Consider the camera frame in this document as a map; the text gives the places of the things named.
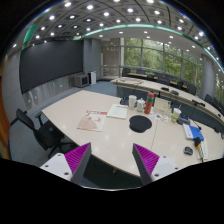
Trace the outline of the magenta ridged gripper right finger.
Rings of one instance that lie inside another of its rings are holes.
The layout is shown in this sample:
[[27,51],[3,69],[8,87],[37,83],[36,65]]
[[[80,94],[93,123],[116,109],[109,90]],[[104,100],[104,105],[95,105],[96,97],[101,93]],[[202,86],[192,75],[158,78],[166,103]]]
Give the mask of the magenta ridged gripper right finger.
[[179,170],[179,167],[168,157],[159,156],[138,144],[133,144],[132,154],[143,185],[148,185]]

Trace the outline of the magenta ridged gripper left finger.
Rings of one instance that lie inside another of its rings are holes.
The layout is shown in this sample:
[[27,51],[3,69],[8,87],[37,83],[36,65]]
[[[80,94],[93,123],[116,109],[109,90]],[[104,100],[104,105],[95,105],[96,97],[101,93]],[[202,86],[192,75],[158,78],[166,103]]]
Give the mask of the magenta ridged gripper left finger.
[[90,156],[91,144],[87,143],[66,154],[55,154],[41,169],[80,185]]

